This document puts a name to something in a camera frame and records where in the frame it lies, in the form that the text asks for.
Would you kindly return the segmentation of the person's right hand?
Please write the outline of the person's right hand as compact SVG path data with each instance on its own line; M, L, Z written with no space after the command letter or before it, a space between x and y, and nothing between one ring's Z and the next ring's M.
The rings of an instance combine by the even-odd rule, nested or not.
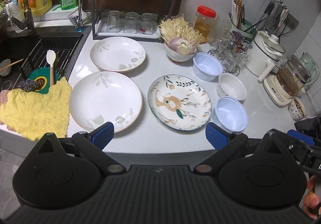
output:
M318 216L320 216L320 197L314 193L314 186L315 186L315 176L312 176L307 181L307 189L309 192L303 199L303 206L301 209L303 212L308 215L311 219L316 220Z

